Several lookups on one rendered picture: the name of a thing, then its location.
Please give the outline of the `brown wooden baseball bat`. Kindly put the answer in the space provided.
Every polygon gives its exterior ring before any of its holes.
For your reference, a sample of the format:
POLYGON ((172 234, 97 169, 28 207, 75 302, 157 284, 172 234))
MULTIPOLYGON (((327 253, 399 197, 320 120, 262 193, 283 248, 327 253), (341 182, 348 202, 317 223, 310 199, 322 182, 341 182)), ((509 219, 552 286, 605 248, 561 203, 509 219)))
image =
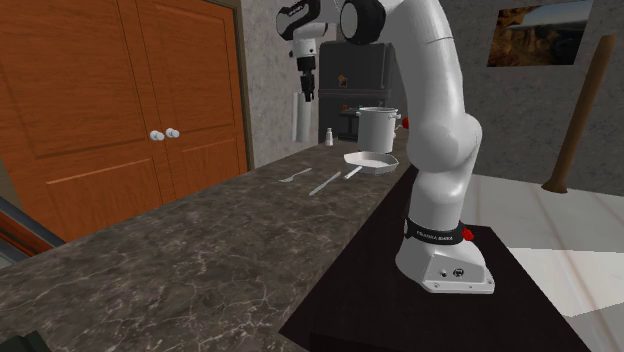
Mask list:
POLYGON ((550 178, 541 186, 545 191, 558 194, 567 193, 567 175, 609 65, 616 38, 616 34, 608 34, 600 38, 584 79, 555 166, 550 178))

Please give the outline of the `silver fork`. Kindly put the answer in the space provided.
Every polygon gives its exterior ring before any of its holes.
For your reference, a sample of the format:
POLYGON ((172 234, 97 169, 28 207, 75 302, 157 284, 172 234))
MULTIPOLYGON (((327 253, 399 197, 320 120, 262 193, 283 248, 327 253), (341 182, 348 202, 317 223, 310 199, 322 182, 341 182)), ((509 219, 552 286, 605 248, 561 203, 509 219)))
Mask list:
POLYGON ((304 170, 301 170, 299 172, 296 172, 296 173, 292 174, 289 177, 286 177, 286 178, 283 178, 283 179, 279 179, 278 182, 282 182, 282 183, 292 182, 296 176, 299 176, 299 175, 304 174, 306 172, 309 172, 311 170, 312 170, 312 168, 306 168, 304 170))

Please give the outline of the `silver knife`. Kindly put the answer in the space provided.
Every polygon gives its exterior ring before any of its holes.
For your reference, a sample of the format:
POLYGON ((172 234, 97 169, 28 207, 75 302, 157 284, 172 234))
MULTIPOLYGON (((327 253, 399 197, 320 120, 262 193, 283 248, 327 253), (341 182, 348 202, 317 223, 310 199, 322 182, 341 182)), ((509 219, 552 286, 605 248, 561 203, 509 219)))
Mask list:
POLYGON ((319 186, 317 186, 316 188, 314 188, 312 191, 309 192, 309 196, 313 196, 315 194, 317 194, 319 191, 321 191, 323 188, 325 188, 330 182, 332 182, 333 180, 335 180, 336 178, 338 178, 339 176, 341 176, 341 172, 338 171, 336 172, 333 176, 331 176, 330 178, 328 178, 327 180, 325 180, 322 184, 320 184, 319 186))

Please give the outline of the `landscape wall picture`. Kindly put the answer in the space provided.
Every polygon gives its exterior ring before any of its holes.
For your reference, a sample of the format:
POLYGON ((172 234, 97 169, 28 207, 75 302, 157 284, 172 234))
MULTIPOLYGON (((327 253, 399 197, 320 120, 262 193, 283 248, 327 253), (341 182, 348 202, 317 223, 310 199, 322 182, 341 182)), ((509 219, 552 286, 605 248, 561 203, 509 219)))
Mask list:
POLYGON ((488 67, 573 65, 593 0, 502 9, 488 67))

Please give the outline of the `silver stock pot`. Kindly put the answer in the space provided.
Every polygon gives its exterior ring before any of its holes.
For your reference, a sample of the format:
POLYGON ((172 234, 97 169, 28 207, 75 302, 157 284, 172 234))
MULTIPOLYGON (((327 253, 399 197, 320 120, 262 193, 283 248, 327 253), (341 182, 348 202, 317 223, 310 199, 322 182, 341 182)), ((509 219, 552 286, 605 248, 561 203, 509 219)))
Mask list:
POLYGON ((362 107, 358 109, 356 116, 359 120, 358 150, 391 153, 396 122, 401 119, 398 110, 388 107, 362 107))

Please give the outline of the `dark grey refrigerator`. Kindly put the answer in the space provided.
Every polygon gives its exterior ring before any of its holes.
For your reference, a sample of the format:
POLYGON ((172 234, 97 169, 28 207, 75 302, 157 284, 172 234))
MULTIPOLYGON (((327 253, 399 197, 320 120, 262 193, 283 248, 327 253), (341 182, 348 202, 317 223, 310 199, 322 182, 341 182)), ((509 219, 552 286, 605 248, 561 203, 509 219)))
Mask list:
POLYGON ((326 130, 342 140, 357 140, 358 121, 342 117, 344 110, 385 107, 390 99, 396 59, 389 43, 364 46, 346 41, 320 45, 318 86, 318 141, 326 130))

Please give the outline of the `brown wooden double door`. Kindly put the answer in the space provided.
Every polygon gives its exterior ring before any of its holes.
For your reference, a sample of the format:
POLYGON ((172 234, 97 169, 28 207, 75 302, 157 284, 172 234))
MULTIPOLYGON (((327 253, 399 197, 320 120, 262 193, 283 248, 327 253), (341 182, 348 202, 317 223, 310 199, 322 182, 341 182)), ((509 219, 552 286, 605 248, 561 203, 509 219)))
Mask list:
POLYGON ((65 241, 248 168, 235 13, 207 0, 0 0, 0 161, 65 241))

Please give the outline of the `white paper towel roll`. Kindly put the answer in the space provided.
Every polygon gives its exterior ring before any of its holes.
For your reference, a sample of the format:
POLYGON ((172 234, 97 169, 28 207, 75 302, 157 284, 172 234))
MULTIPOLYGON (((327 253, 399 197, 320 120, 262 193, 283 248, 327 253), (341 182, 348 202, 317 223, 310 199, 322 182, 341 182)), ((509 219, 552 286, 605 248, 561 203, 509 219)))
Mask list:
POLYGON ((303 92, 293 95, 292 140, 308 142, 311 122, 312 103, 308 102, 303 92))

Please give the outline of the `dark robot stand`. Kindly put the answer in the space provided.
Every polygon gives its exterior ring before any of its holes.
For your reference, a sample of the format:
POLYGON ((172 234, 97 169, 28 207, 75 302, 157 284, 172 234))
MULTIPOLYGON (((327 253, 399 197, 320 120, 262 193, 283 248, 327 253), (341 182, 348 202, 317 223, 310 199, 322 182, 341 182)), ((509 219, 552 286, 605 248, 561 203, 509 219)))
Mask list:
POLYGON ((280 332, 309 352, 591 352, 485 226, 491 295, 433 294, 395 265, 417 172, 408 168, 280 332))

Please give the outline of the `white frying pan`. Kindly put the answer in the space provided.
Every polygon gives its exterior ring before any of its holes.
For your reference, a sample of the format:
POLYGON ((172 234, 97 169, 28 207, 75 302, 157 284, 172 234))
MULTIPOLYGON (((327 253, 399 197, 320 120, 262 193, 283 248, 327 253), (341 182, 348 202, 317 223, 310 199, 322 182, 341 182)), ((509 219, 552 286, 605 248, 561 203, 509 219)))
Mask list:
POLYGON ((348 153, 343 156, 344 161, 352 168, 344 178, 349 179, 357 173, 369 175, 382 175, 393 172, 399 165, 399 161, 390 154, 359 151, 348 153))

